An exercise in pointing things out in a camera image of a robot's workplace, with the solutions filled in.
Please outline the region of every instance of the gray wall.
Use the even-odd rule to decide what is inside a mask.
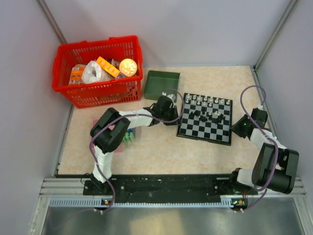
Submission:
[[[300,0],[259,76],[282,144],[300,153],[298,175],[313,203],[313,1]]]
[[[254,65],[290,0],[46,0],[68,42],[135,34],[145,66]]]
[[[0,233],[28,232],[69,103],[51,88],[59,45],[35,0],[1,1]]]

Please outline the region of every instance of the red basket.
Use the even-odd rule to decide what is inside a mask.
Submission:
[[[88,64],[99,56],[122,61],[131,58],[137,63],[136,76],[106,82],[68,85],[72,68]],[[53,65],[52,88],[61,92],[77,108],[140,100],[142,53],[137,36],[109,38],[98,42],[83,41],[59,46]]]

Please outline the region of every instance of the gray metallic surface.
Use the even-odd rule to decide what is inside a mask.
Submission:
[[[301,235],[304,234],[292,198],[263,199],[244,214],[225,209],[117,208],[100,215],[83,212],[58,226],[79,208],[49,208],[43,235]]]

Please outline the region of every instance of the purple cable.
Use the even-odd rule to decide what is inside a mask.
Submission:
[[[273,163],[272,170],[270,171],[269,178],[268,178],[268,180],[266,181],[266,183],[265,183],[261,188],[256,188],[256,187],[255,187],[255,190],[257,190],[258,192],[260,192],[260,191],[263,191],[264,189],[266,189],[266,188],[269,186],[269,184],[270,184],[270,182],[271,182],[271,180],[272,180],[272,178],[273,178],[273,175],[274,175],[274,173],[275,173],[275,167],[276,167],[276,164],[277,164],[277,161],[278,161],[278,145],[277,145],[277,143],[276,143],[273,139],[271,139],[271,138],[264,132],[264,130],[262,130],[262,128],[255,122],[255,120],[253,120],[253,118],[250,116],[250,114],[248,113],[248,111],[247,111],[246,108],[244,107],[244,104],[243,104],[243,95],[244,95],[244,93],[246,92],[246,90],[248,90],[248,89],[250,89],[250,88],[252,88],[252,87],[260,88],[260,89],[262,90],[262,92],[263,92],[263,94],[264,94],[264,99],[263,99],[261,105],[264,104],[265,98],[266,98],[266,92],[265,92],[264,88],[261,87],[261,86],[258,86],[258,85],[252,85],[252,86],[249,86],[249,87],[245,88],[245,89],[243,90],[243,92],[241,92],[241,95],[240,95],[240,104],[241,104],[241,107],[243,108],[245,114],[249,117],[249,119],[251,120],[251,122],[262,132],[262,134],[266,137],[266,139],[268,139],[269,141],[271,141],[271,142],[274,144],[274,146],[275,146],[274,163]]]
[[[100,169],[100,167],[99,167],[99,164],[98,164],[99,162],[98,162],[98,160],[97,160],[97,157],[95,156],[95,154],[94,154],[94,152],[93,152],[93,150],[92,150],[92,144],[93,144],[94,140],[95,140],[99,135],[101,135],[101,133],[103,133],[106,129],[108,129],[110,126],[112,126],[114,123],[116,123],[117,121],[121,120],[122,118],[126,118],[126,117],[128,118],[128,117],[136,117],[136,116],[145,116],[145,117],[153,118],[154,120],[157,120],[157,121],[160,121],[160,122],[163,122],[163,123],[172,123],[172,122],[175,122],[175,121],[179,120],[179,119],[181,118],[182,114],[183,114],[183,110],[184,110],[184,106],[185,106],[185,104],[184,104],[184,102],[183,102],[183,97],[182,97],[182,95],[181,95],[177,90],[175,90],[175,89],[167,89],[166,91],[168,91],[168,90],[173,90],[173,91],[177,92],[177,94],[180,96],[181,101],[182,101],[181,112],[180,112],[179,116],[178,116],[177,118],[175,118],[174,120],[165,121],[165,120],[161,120],[161,119],[159,119],[159,118],[153,117],[152,115],[148,115],[148,114],[127,114],[127,115],[120,116],[120,117],[118,117],[117,119],[115,119],[115,120],[113,120],[112,122],[110,122],[108,125],[106,125],[105,127],[103,127],[103,128],[91,139],[91,141],[90,141],[90,143],[89,143],[89,150],[90,150],[90,152],[91,152],[91,154],[92,154],[92,156],[93,156],[94,161],[97,163],[97,169],[98,169],[100,175],[106,180],[106,182],[108,182],[108,184],[109,184],[109,186],[111,187],[112,192],[113,192],[113,196],[112,196],[111,203],[109,204],[109,206],[108,206],[103,212],[107,212],[107,211],[109,211],[109,210],[112,208],[113,203],[114,203],[114,200],[115,200],[115,189],[114,189],[112,183],[107,179],[107,177],[103,174],[103,172],[101,171],[101,169]],[[51,227],[53,230],[57,230],[57,229],[59,229],[60,227],[62,227],[65,223],[67,223],[69,220],[71,220],[72,218],[74,218],[76,215],[80,214],[81,212],[92,211],[92,210],[93,210],[93,209],[88,208],[88,209],[83,209],[83,210],[81,210],[81,211],[78,211],[78,212],[76,212],[74,215],[70,216],[70,217],[67,218],[64,222],[62,222],[60,225],[58,225],[58,226],[56,226],[56,227],[53,227],[53,226],[52,226],[52,222],[51,222],[51,219],[50,219],[50,221],[49,221],[50,227]]]

